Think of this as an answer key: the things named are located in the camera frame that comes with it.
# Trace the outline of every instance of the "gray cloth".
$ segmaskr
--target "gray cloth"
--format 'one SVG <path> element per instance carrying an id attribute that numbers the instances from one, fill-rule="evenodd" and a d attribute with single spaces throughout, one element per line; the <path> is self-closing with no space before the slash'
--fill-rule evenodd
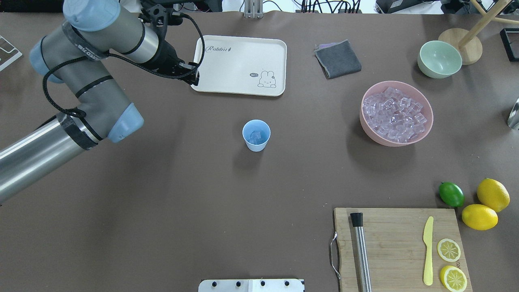
<path id="1" fill-rule="evenodd" d="M 362 69 L 347 39 L 340 43 L 319 45 L 314 53 L 328 78 L 359 72 Z"/>

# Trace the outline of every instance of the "pink bowl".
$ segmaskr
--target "pink bowl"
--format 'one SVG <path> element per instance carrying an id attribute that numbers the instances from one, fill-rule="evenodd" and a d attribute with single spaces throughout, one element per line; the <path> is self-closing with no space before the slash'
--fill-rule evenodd
<path id="1" fill-rule="evenodd" d="M 427 119 L 427 123 L 425 123 L 425 132 L 420 133 L 418 137 L 415 137 L 411 142 L 408 143 L 398 143 L 393 142 L 391 140 L 388 140 L 386 138 L 381 137 L 377 132 L 375 132 L 373 129 L 368 126 L 366 122 L 366 118 L 364 117 L 364 113 L 362 112 L 362 104 L 364 103 L 364 99 L 377 93 L 384 92 L 388 87 L 393 87 L 398 90 L 401 90 L 404 94 L 408 95 L 412 99 L 416 100 L 417 102 L 424 105 L 424 108 L 422 109 L 421 113 L 424 115 L 424 117 Z M 370 87 L 366 93 L 364 93 L 364 96 L 362 97 L 361 105 L 360 105 L 360 124 L 362 126 L 362 129 L 366 134 L 375 142 L 382 144 L 384 146 L 390 146 L 390 147 L 400 147 L 400 146 L 406 146 L 409 144 L 416 143 L 423 139 L 427 134 L 431 131 L 432 128 L 432 122 L 433 122 L 433 115 L 432 115 L 432 107 L 427 98 L 416 88 L 413 86 L 403 83 L 400 81 L 382 81 L 379 82 L 372 87 Z"/>

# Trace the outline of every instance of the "green bowl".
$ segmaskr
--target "green bowl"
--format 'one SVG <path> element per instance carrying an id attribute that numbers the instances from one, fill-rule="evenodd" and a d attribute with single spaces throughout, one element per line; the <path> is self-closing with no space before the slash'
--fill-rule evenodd
<path id="1" fill-rule="evenodd" d="M 461 55 L 450 44 L 442 41 L 426 42 L 418 54 L 418 67 L 431 78 L 445 78 L 459 71 Z"/>

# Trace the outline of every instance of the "brown table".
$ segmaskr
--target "brown table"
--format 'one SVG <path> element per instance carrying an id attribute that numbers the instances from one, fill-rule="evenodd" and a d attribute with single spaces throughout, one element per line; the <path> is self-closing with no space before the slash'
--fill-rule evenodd
<path id="1" fill-rule="evenodd" d="M 480 34 L 483 56 L 446 79 L 418 69 L 420 46 L 480 16 L 193 14 L 204 34 L 278 38 L 288 46 L 286 90 L 278 98 L 203 94 L 119 60 L 106 66 L 145 118 L 119 144 L 75 158 L 0 208 L 2 291 L 197 291 L 202 279 L 304 278 L 307 291 L 337 291 L 329 242 L 335 207 L 446 207 L 441 181 L 466 205 L 485 177 L 510 191 L 488 231 L 459 228 L 475 291 L 515 291 L 519 278 L 519 132 L 506 118 L 517 99 L 502 24 Z M 56 111 L 45 100 L 29 51 L 60 14 L 0 14 L 0 34 L 24 56 L 0 73 L 0 149 Z M 192 58 L 193 26 L 167 40 Z M 349 39 L 362 71 L 327 80 L 315 44 Z M 370 140 L 360 100 L 373 84 L 419 88 L 434 110 L 423 141 L 401 148 Z M 76 100 L 50 86 L 64 107 Z M 266 149 L 241 138 L 253 118 L 269 123 Z"/>

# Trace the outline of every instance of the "stainless steel muddler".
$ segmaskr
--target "stainless steel muddler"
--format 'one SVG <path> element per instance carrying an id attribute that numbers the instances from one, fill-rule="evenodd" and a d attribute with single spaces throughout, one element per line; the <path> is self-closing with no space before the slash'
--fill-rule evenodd
<path id="1" fill-rule="evenodd" d="M 355 228 L 355 238 L 357 239 L 357 258 L 359 259 L 362 292 L 372 292 L 370 270 L 367 266 L 366 241 L 364 240 L 362 213 L 351 213 L 350 217 L 351 223 Z"/>

